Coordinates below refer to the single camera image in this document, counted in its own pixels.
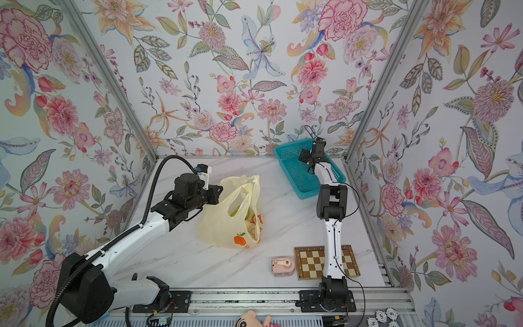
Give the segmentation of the yellow translucent plastic bag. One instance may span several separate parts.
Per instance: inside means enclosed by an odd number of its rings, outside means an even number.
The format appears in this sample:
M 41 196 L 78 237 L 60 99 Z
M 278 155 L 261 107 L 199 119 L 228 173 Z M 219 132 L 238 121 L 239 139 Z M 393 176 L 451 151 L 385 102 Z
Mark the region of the yellow translucent plastic bag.
M 262 239 L 264 222 L 259 206 L 258 175 L 221 180 L 219 203 L 206 207 L 198 226 L 200 239 L 208 245 L 228 249 L 250 249 Z

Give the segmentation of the green pear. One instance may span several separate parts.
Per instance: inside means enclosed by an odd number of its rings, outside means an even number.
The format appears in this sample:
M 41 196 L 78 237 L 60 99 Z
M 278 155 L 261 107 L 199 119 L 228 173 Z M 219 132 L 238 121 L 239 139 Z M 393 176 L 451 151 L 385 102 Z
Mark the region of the green pear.
M 233 214 L 231 215 L 231 217 L 242 217 L 245 221 L 248 221 L 249 218 L 252 216 L 252 209 L 251 208 L 247 208 L 246 210 L 240 210 L 240 208 L 237 208 L 237 210 L 235 210 L 233 212 Z

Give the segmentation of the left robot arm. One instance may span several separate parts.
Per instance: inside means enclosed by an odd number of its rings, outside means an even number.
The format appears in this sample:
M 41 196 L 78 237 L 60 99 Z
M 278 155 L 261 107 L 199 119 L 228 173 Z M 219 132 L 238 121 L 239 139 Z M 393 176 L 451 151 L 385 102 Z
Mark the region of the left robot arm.
M 75 316 L 71 326 L 92 323 L 111 310 L 125 307 L 168 308 L 172 302 L 170 286 L 161 279 L 147 276 L 120 283 L 113 278 L 143 248 L 189 221 L 190 212 L 217 205 L 222 192 L 223 187 L 209 184 L 203 173 L 181 174 L 174 190 L 149 209 L 144 222 L 82 256 L 73 253 L 66 257 L 46 325 L 53 326 L 59 306 Z

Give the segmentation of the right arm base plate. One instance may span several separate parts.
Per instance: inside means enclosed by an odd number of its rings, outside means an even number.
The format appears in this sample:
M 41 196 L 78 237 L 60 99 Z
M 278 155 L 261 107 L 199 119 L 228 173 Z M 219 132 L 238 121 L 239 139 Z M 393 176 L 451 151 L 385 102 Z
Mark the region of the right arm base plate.
M 341 299 L 321 299 L 319 290 L 301 290 L 298 294 L 299 300 L 296 306 L 302 313 L 353 313 L 357 310 L 351 291 Z

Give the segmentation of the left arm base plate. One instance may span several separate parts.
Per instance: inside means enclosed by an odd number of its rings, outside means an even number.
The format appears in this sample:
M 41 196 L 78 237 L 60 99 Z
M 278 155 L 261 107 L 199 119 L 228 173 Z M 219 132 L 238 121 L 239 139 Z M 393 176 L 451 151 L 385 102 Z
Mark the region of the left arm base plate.
M 187 313 L 191 302 L 190 291 L 164 291 L 148 305 L 134 305 L 133 313 Z

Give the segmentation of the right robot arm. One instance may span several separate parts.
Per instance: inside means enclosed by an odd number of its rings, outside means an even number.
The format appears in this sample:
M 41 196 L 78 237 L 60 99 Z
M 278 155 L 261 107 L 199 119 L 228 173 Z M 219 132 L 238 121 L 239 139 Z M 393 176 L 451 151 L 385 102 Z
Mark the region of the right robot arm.
M 325 153 L 326 141 L 316 138 L 310 150 L 303 149 L 299 161 L 313 169 L 320 182 L 317 198 L 317 217 L 324 225 L 324 268 L 320 283 L 320 301 L 323 305 L 345 305 L 349 298 L 347 277 L 342 265 L 340 243 L 342 221 L 347 215 L 347 186 L 339 182 Z

